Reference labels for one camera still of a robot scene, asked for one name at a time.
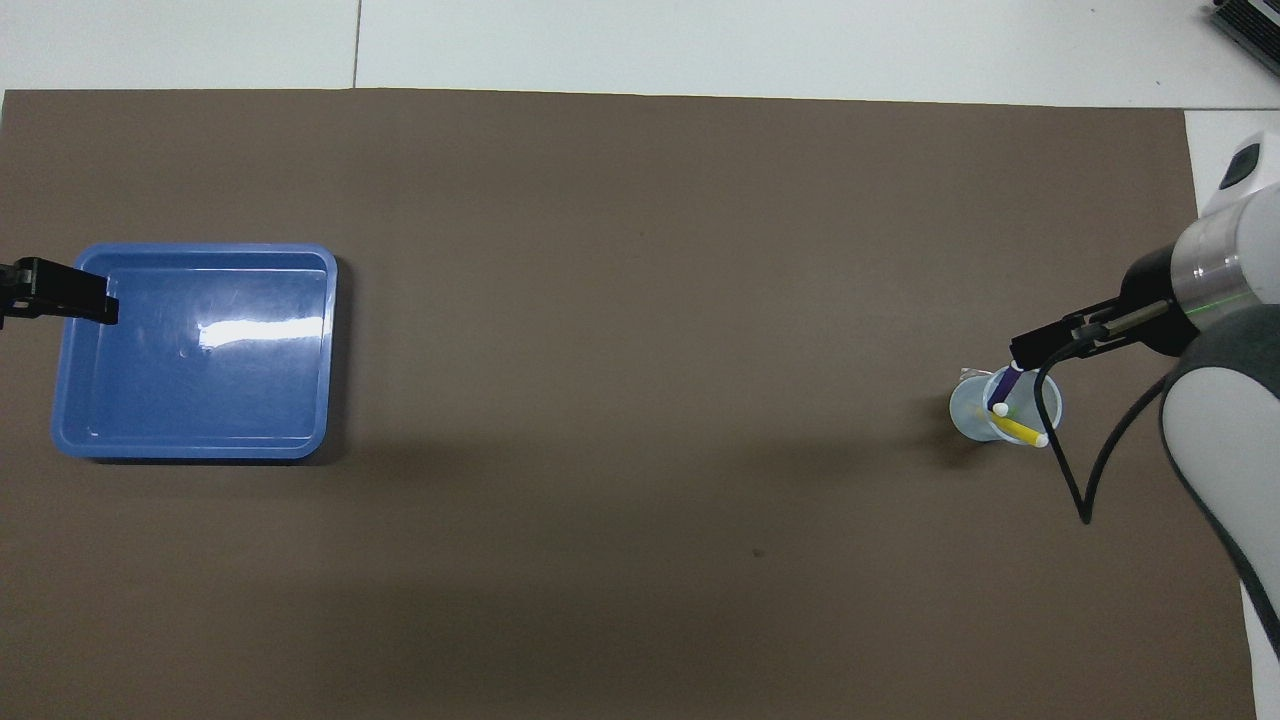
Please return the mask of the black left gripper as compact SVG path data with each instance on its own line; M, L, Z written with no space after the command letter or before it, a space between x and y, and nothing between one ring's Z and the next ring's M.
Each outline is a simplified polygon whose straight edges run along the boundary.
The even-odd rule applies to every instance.
M119 322L120 304L108 293L108 279L44 258L1 264L1 328L17 307L18 316L63 316L104 325Z

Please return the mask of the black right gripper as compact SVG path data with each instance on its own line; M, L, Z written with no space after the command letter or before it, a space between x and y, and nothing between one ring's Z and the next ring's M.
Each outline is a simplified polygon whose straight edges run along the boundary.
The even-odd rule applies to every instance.
M1169 357L1180 357L1196 338L1196 327L1180 309L1172 288L1174 246L1166 245L1137 259L1123 277L1119 299L1080 307L1056 322L1019 334L1010 341L1011 365L1023 372L1038 370L1060 350L1061 359L1087 359L1130 345ZM1165 311L1126 331L1111 332L1110 322L1164 301Z

